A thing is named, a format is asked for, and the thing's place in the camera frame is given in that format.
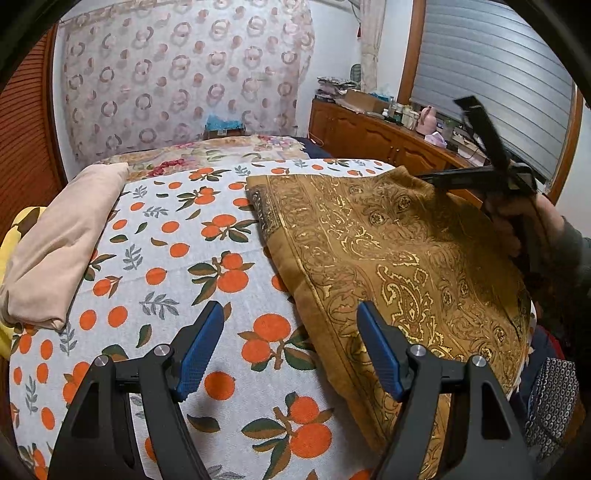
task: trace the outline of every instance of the yellow cloth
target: yellow cloth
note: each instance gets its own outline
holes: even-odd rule
[[[480,353],[508,392],[527,354],[530,300],[490,221],[404,167],[363,179],[248,177],[273,262],[328,379],[372,448],[400,405],[377,380],[356,325],[372,300],[411,343],[462,361]],[[422,478],[435,474],[449,398],[439,399]]]
[[[0,284],[4,279],[6,264],[22,236],[27,233],[39,216],[45,211],[46,207],[27,207],[21,210],[12,222],[10,230],[4,237],[0,245]],[[10,357],[10,347],[12,343],[13,329],[0,322],[0,355],[6,360]]]

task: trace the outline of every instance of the folded clothes pile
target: folded clothes pile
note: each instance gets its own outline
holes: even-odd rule
[[[334,77],[318,77],[318,84],[316,98],[325,102],[334,102],[342,98],[350,88],[359,89],[359,82]]]

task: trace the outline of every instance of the cardboard box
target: cardboard box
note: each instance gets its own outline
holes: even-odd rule
[[[347,90],[342,102],[338,102],[345,108],[349,108],[354,112],[374,112],[381,114],[385,108],[389,107],[388,102],[384,102],[368,93],[363,93],[358,90]]]

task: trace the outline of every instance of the bed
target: bed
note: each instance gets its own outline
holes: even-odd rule
[[[250,174],[367,176],[392,167],[312,160],[295,139],[261,136],[108,160],[116,161],[129,161],[130,182],[109,216],[66,328],[17,331],[9,387],[23,460],[40,478],[47,474],[67,405],[97,355],[142,356],[217,300],[227,317],[222,337],[198,392],[181,404],[212,478],[368,478],[377,458],[359,441],[346,403],[326,380],[266,255],[244,184]],[[266,340],[253,342],[253,332]],[[294,393],[304,400],[300,417],[289,419]],[[131,403],[146,474],[160,478],[141,397],[132,395]],[[293,441],[298,421],[309,416],[325,435]],[[277,445],[289,445],[291,455],[275,458]]]

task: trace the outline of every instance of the window blind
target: window blind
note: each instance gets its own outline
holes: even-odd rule
[[[546,179],[563,148],[572,86],[550,47],[509,6],[427,0],[411,101],[460,120],[453,100],[475,95],[507,149]]]

